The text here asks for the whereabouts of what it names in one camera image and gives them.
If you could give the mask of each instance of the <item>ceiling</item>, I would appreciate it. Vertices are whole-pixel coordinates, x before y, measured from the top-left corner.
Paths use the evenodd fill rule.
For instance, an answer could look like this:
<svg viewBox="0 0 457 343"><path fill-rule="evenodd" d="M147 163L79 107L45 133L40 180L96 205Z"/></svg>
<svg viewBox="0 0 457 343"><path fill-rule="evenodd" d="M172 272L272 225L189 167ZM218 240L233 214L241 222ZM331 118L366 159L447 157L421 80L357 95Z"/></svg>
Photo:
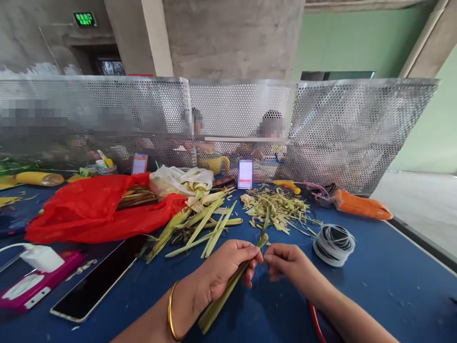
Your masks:
<svg viewBox="0 0 457 343"><path fill-rule="evenodd" d="M430 0L306 0L305 12L398 10L431 2Z"/></svg>

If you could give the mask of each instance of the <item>green wall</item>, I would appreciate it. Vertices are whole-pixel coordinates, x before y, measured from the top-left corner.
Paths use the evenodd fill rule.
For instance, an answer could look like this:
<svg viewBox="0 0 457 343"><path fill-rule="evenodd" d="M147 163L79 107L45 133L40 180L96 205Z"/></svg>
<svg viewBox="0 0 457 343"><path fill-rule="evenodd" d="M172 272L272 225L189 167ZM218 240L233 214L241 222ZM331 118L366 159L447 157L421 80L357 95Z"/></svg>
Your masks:
<svg viewBox="0 0 457 343"><path fill-rule="evenodd" d="M376 71L397 77L430 7L305 14L292 77L302 71Z"/></svg>
<svg viewBox="0 0 457 343"><path fill-rule="evenodd" d="M411 131L390 169L414 172L457 172L457 48L437 79L441 84Z"/></svg>
<svg viewBox="0 0 457 343"><path fill-rule="evenodd" d="M430 13L406 10L305 14L292 77L302 71L376 71L397 77ZM457 172L457 48L437 78L442 82L391 170Z"/></svg>

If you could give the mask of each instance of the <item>red cable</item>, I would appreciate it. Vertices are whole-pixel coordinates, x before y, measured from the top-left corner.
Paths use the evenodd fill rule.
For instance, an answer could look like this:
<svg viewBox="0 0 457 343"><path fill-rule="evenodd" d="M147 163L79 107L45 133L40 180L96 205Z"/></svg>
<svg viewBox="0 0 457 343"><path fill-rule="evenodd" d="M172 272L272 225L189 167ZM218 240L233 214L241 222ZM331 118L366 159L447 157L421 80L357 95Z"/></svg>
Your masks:
<svg viewBox="0 0 457 343"><path fill-rule="evenodd" d="M322 334L322 331L320 330L318 314L316 313L316 308L310 301L308 301L308 306L309 306L309 310L311 311L311 319L313 320L314 329L316 330L316 335L318 336L319 342L327 343L327 341L324 338L324 335Z"/></svg>

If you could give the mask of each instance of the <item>white plastic bag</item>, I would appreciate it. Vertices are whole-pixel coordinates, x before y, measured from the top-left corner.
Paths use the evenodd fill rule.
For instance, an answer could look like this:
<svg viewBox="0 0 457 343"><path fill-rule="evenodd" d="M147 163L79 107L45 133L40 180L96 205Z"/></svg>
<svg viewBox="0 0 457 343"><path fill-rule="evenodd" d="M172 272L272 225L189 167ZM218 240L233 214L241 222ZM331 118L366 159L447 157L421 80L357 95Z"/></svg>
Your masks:
<svg viewBox="0 0 457 343"><path fill-rule="evenodd" d="M196 192L190 189L188 182L193 182L191 185L204 183L206 190L209 191L213 186L213 178L214 173L208 169L197 167L180 169L162 165L149 175L149 186L160 200L170 193L189 197L195 196Z"/></svg>

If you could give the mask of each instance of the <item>concrete pillar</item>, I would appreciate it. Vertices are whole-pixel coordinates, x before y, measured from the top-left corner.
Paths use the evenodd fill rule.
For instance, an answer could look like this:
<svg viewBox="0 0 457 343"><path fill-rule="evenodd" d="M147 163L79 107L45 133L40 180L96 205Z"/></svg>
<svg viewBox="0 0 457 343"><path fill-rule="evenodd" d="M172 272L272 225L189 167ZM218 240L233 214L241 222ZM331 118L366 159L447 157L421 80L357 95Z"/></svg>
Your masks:
<svg viewBox="0 0 457 343"><path fill-rule="evenodd" d="M304 0L163 0L175 76L290 79L304 5Z"/></svg>
<svg viewBox="0 0 457 343"><path fill-rule="evenodd" d="M434 78L457 44L457 0L440 0L414 46L401 77Z"/></svg>
<svg viewBox="0 0 457 343"><path fill-rule="evenodd" d="M156 75L171 77L173 76L173 64L162 0L142 0L142 4Z"/></svg>
<svg viewBox="0 0 457 343"><path fill-rule="evenodd" d="M156 76L141 0L105 0L105 6L125 72Z"/></svg>

